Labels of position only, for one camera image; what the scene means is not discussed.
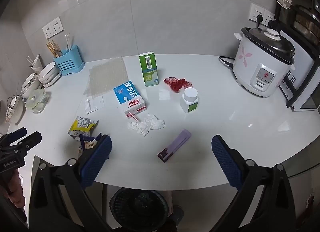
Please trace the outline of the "person's left hand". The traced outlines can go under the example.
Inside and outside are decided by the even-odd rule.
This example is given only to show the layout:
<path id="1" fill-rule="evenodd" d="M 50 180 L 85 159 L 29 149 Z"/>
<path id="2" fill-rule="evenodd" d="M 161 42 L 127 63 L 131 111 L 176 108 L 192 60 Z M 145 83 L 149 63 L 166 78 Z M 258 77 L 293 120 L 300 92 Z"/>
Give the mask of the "person's left hand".
<path id="1" fill-rule="evenodd" d="M 18 170 L 14 170 L 11 180 L 8 183 L 8 190 L 1 186 L 1 193 L 5 198 L 10 199 L 18 209 L 24 208 L 25 197 Z"/>

